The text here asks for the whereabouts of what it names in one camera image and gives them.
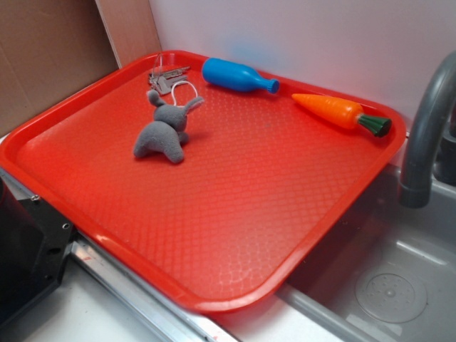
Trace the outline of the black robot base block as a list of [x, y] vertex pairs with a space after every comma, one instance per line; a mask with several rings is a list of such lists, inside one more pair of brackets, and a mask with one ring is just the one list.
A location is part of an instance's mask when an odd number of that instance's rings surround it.
[[43, 199], [16, 199], [1, 182], [1, 327], [56, 290], [76, 235]]

